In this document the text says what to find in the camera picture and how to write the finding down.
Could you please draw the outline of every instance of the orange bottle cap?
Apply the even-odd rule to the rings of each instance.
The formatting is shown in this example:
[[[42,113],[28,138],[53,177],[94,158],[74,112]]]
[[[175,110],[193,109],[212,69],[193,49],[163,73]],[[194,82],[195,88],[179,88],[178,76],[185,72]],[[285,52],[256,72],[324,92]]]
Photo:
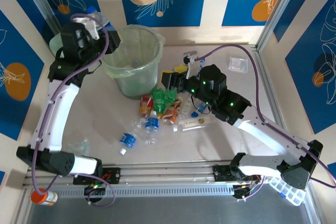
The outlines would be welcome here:
[[[37,193],[37,191],[33,191],[30,199],[33,203],[41,204],[47,199],[47,197],[48,197],[48,193],[40,195]]]

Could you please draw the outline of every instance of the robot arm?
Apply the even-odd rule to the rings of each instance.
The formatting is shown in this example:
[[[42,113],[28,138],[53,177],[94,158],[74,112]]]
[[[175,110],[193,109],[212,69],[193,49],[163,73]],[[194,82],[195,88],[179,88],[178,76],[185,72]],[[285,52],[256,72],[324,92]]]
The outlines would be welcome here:
[[[260,174],[281,177],[287,184],[305,189],[317,162],[301,148],[320,156],[323,145],[314,140],[308,143],[299,137],[281,129],[277,124],[263,116],[260,118],[257,108],[241,95],[227,89],[226,76],[215,66],[202,68],[198,76],[187,78],[185,73],[164,72],[162,83],[168,88],[177,88],[178,92],[187,91],[211,107],[211,112],[221,121],[255,136],[277,156],[252,156],[238,153],[232,160],[230,173],[241,180],[244,176]],[[271,129],[270,124],[284,135],[294,137],[299,146],[289,142],[283,135]]]
[[[103,50],[105,38],[104,36],[99,37],[94,21],[79,19],[78,22],[82,22],[82,24],[69,23],[62,28],[63,47],[57,52],[56,59],[50,66],[47,100],[36,131],[28,146],[19,147],[16,155],[31,166],[34,149],[39,141],[36,159],[37,169],[62,176],[83,173],[101,177],[101,160],[61,151],[67,117],[84,77],[89,74],[88,70],[75,75],[62,87],[53,101],[54,104],[48,116],[45,118],[46,110],[51,102],[50,98],[61,82],[71,73],[95,60]],[[116,31],[110,31],[108,34],[110,45],[107,53],[110,54],[119,46],[120,38]],[[46,126],[39,138],[39,129],[43,120],[46,121]]]

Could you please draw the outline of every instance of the orange circle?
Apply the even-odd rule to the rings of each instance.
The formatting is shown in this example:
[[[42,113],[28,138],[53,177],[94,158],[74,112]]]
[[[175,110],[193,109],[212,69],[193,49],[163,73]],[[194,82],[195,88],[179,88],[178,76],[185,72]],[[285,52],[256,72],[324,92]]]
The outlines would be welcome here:
[[[313,84],[316,86],[316,87],[320,87],[322,86],[323,84],[323,80],[324,80],[324,75],[320,72],[316,72],[314,75],[313,75]]]
[[[5,70],[5,87],[8,95],[16,101],[24,101],[27,99],[31,79],[29,70],[21,63],[11,63]]]
[[[255,21],[267,21],[278,0],[260,0],[252,10],[252,18]]]
[[[68,15],[71,11],[69,6],[64,5],[64,4],[60,4],[59,6],[57,6],[57,9],[60,13],[62,13],[64,15]]]

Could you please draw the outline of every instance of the green plastic bottle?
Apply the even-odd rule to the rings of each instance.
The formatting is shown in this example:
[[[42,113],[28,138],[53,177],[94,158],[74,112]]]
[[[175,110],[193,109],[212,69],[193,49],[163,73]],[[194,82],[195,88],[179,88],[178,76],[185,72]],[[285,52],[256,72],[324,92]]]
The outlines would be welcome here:
[[[173,90],[166,89],[164,94],[164,101],[166,104],[173,103],[176,100],[177,88],[173,88]]]
[[[152,95],[154,100],[154,110],[158,114],[157,118],[162,118],[165,109],[164,92],[162,89],[155,89]]]

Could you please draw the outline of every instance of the white wall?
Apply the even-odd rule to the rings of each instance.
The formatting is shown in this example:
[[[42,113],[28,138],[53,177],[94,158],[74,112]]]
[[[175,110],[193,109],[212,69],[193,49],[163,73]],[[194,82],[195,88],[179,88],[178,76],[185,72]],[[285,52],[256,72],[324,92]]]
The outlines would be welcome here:
[[[6,180],[3,181],[4,186],[0,191],[0,222],[1,224],[7,224],[10,223],[14,213],[23,179],[27,172],[27,165],[16,157],[16,149],[19,145],[27,144],[32,135],[31,132],[36,127],[41,107],[46,97],[48,68],[54,57],[40,33],[16,0],[0,0],[0,10],[45,63],[45,68],[36,87],[19,140],[14,141],[0,134],[0,170],[5,171],[7,175]]]
[[[166,38],[166,45],[255,44],[263,26],[222,27],[228,0],[204,0],[200,27],[156,28]],[[98,0],[101,11],[116,28],[127,25],[121,0]]]
[[[336,162],[336,124],[316,135],[312,133],[299,94],[285,63],[287,54],[327,1],[306,0],[280,42],[277,43],[275,37],[271,36],[262,50],[262,55],[287,129],[309,141],[314,139],[320,141],[324,145],[321,160],[325,164],[330,164]],[[316,167],[313,177],[331,183],[331,179],[320,166]],[[314,186],[327,222],[336,223],[336,191],[317,183]]]

